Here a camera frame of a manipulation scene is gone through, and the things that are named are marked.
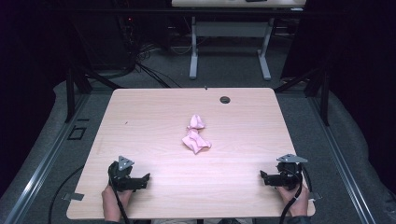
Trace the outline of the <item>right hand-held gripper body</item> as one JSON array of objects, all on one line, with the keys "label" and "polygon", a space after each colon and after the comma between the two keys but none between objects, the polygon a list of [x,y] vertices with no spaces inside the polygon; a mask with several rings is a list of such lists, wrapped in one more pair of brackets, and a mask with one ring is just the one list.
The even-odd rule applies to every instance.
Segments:
[{"label": "right hand-held gripper body", "polygon": [[288,190],[295,189],[303,180],[303,164],[307,163],[307,159],[286,154],[276,159],[278,165],[277,175],[268,175],[267,179],[272,179],[275,183],[274,187],[284,187]]}]

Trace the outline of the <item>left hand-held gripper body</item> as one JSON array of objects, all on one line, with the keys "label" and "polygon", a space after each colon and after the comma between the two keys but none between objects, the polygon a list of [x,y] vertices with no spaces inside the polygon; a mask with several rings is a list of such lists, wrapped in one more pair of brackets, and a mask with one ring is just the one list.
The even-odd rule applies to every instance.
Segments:
[{"label": "left hand-held gripper body", "polygon": [[136,184],[148,183],[142,181],[142,177],[130,177],[133,165],[133,161],[123,156],[119,156],[119,158],[108,167],[108,184],[116,191],[125,191],[133,190]]}]

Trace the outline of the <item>person's right hand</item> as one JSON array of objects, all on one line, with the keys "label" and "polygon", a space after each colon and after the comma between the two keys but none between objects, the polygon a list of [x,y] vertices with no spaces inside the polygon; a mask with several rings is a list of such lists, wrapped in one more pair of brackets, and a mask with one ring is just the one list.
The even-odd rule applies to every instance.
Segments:
[{"label": "person's right hand", "polygon": [[276,190],[280,194],[284,204],[294,201],[289,208],[289,213],[292,217],[302,217],[307,215],[309,190],[306,186],[301,187],[299,195],[297,195],[297,189],[287,190],[283,187],[277,187]]}]

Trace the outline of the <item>white desk with metal legs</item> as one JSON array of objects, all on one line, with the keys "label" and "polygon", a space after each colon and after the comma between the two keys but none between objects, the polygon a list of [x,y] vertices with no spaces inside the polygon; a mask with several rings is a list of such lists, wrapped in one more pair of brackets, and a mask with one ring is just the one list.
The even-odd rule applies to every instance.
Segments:
[{"label": "white desk with metal legs", "polygon": [[[306,0],[172,0],[173,7],[180,8],[210,8],[210,9],[248,9],[264,8],[270,12],[279,9],[303,11]],[[197,38],[205,37],[261,37],[262,47],[257,50],[258,60],[264,80],[270,80],[271,75],[265,58],[274,18],[267,21],[198,21],[191,17],[191,66],[190,79],[197,78],[198,48]]]}]

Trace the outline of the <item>aluminium floor rail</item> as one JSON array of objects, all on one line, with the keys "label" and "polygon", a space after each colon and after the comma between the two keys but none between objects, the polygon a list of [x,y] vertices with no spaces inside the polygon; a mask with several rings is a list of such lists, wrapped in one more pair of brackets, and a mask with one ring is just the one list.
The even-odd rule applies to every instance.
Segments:
[{"label": "aluminium floor rail", "polygon": [[0,199],[0,224],[79,224],[67,217],[65,193],[75,192],[102,117],[106,97],[83,95],[77,112],[64,122],[64,100],[49,120],[21,171]]},{"label": "aluminium floor rail", "polygon": [[349,198],[354,205],[357,215],[360,218],[361,224],[377,224],[367,202],[363,197],[361,189],[354,178],[354,175],[349,169],[349,166],[344,158],[341,148],[339,147],[333,135],[331,126],[326,125],[320,116],[318,101],[312,98],[308,98],[307,101],[310,104],[312,110],[314,111],[315,117],[321,127],[321,130],[326,136],[326,139],[330,146],[330,153],[332,155],[333,163],[335,164],[336,169],[344,183],[347,194],[349,195]]}]

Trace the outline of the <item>black metal frame stand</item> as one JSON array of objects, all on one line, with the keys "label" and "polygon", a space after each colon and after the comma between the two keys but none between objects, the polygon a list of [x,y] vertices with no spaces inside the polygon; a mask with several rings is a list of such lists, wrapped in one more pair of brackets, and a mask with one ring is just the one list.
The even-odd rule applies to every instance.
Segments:
[{"label": "black metal frame stand", "polygon": [[328,25],[325,20],[300,20],[281,73],[282,78],[290,77],[290,81],[275,88],[280,93],[307,79],[306,97],[315,97],[321,91],[319,114],[325,125],[329,125],[327,70],[332,57],[332,35],[325,36]]},{"label": "black metal frame stand", "polygon": [[69,62],[69,70],[66,73],[65,80],[67,99],[67,116],[65,122],[69,122],[76,114],[75,88],[78,88],[83,94],[90,94],[92,92],[92,85],[87,76],[92,77],[112,90],[120,89],[120,85],[100,76],[92,69],[78,29],[71,21],[66,24],[64,37],[67,42],[65,55]]}]

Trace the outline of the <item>black horizontal frame bar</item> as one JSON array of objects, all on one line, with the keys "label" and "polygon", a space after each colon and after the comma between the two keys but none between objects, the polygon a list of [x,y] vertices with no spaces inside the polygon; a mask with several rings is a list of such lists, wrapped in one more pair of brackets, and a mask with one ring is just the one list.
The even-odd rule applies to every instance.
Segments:
[{"label": "black horizontal frame bar", "polygon": [[204,9],[204,8],[149,8],[149,9],[78,9],[78,8],[57,8],[53,11],[64,13],[92,13],[92,14],[131,14],[131,15],[183,15],[202,16],[217,14],[220,16],[242,15],[242,16],[280,16],[299,17],[310,15],[306,11],[292,10],[253,10],[253,9]]}]

